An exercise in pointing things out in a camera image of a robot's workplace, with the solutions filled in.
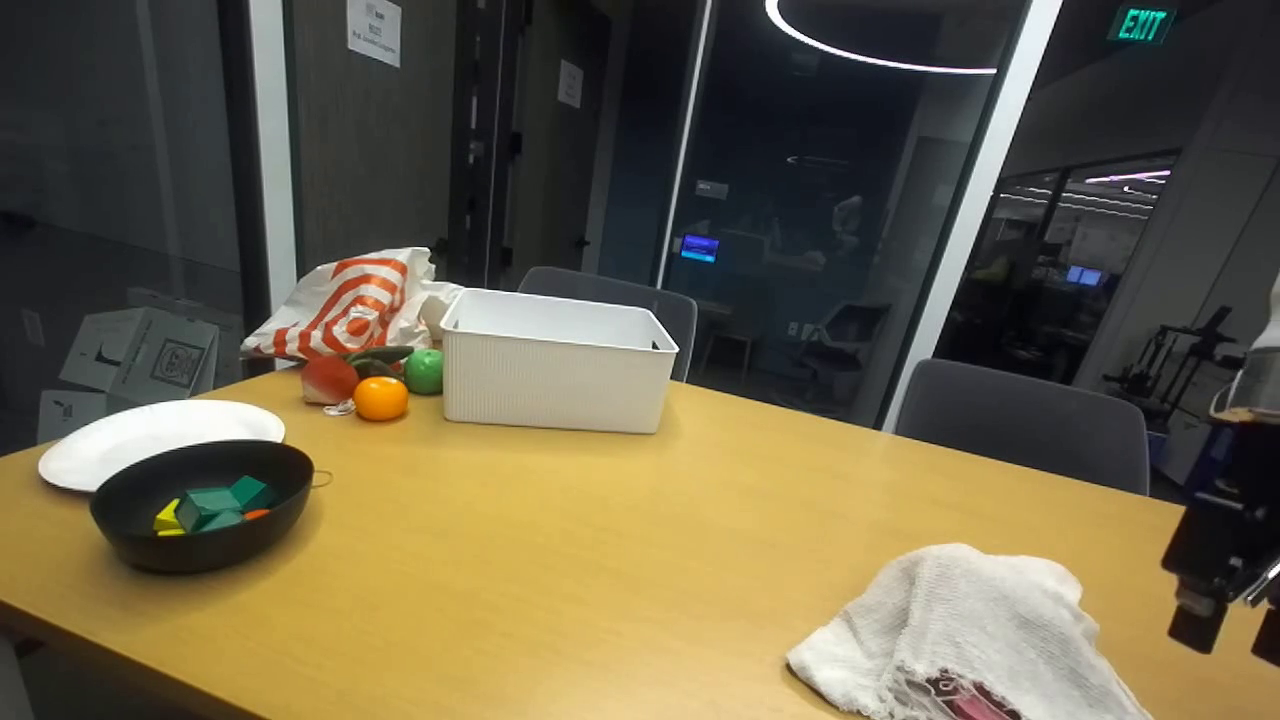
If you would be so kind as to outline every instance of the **green fruit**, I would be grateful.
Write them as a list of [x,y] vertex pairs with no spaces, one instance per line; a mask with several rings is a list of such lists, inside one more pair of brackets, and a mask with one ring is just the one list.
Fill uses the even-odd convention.
[[405,383],[413,397],[441,397],[444,387],[444,350],[416,347],[405,356]]

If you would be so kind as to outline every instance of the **orange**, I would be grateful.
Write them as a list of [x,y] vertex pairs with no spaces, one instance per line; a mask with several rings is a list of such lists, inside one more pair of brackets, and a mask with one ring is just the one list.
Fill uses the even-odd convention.
[[357,416],[366,425],[388,425],[407,410],[407,387],[394,374],[365,374],[352,401]]

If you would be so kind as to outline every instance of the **white cloth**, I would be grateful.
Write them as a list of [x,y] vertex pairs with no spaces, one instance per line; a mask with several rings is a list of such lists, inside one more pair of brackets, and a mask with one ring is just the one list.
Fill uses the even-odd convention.
[[932,545],[789,652],[822,699],[868,720],[1137,720],[1096,652],[1067,568]]

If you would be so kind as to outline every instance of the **sign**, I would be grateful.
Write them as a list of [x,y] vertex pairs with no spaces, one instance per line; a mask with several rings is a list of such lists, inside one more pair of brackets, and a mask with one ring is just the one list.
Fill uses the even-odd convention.
[[1166,5],[1119,5],[1113,43],[1158,43],[1166,35]]
[[398,67],[398,5],[349,0],[349,49],[357,54]]

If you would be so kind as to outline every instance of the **door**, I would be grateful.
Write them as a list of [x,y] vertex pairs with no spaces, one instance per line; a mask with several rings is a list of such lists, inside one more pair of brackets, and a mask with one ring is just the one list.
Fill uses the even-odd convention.
[[540,0],[514,43],[506,283],[526,264],[574,268],[589,249],[610,25],[592,0]]

